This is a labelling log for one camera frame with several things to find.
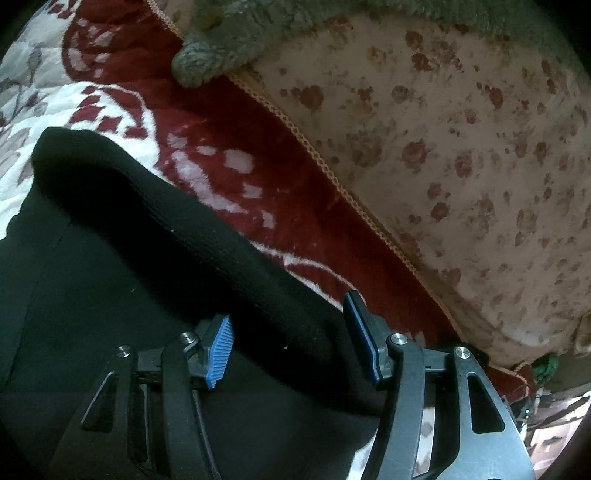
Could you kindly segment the black pants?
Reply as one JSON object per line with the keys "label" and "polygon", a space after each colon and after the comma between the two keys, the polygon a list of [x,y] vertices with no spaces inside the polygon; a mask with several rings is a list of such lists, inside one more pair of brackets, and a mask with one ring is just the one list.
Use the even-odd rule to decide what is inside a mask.
{"label": "black pants", "polygon": [[344,318],[110,139],[50,127],[1,243],[1,475],[46,479],[119,346],[162,347],[217,314],[235,328],[204,396],[225,479],[344,479],[382,394]]}

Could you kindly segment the green fabric item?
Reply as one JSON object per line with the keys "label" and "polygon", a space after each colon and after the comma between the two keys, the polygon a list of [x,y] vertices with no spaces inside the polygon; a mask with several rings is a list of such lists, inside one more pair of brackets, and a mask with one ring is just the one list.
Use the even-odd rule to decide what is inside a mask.
{"label": "green fabric item", "polygon": [[558,355],[550,352],[535,360],[531,367],[536,384],[538,386],[544,386],[554,377],[559,368]]}

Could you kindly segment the cream floral pillow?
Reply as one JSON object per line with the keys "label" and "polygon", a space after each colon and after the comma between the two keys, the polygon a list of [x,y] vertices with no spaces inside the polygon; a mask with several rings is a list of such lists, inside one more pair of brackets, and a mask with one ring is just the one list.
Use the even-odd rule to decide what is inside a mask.
{"label": "cream floral pillow", "polygon": [[[154,3],[180,49],[193,2]],[[362,12],[201,85],[226,76],[287,116],[496,362],[589,354],[590,72]]]}

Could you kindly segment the red white floral blanket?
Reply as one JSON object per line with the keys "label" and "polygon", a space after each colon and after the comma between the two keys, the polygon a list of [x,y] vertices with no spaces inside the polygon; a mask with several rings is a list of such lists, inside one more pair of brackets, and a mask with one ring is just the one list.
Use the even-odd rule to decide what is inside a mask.
{"label": "red white floral blanket", "polygon": [[[30,20],[1,68],[1,190],[16,194],[2,203],[1,243],[31,190],[43,131],[90,131],[211,208],[334,305],[345,327],[342,301],[356,291],[370,313],[421,347],[460,346],[419,282],[280,119],[226,80],[177,84],[169,63],[179,44],[143,1],[50,1]],[[344,479],[363,478],[376,438],[387,393],[373,388],[384,397],[377,428]]]}

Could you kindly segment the grey-green fuzzy towel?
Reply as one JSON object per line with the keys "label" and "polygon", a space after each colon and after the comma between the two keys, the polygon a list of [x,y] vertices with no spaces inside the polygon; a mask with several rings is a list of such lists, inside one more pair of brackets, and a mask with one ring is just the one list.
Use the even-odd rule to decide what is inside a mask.
{"label": "grey-green fuzzy towel", "polygon": [[183,45],[172,71],[185,87],[197,87],[242,67],[329,20],[362,12],[401,12],[449,26],[506,36],[570,67],[590,72],[584,41],[565,12],[566,1],[194,1]]}

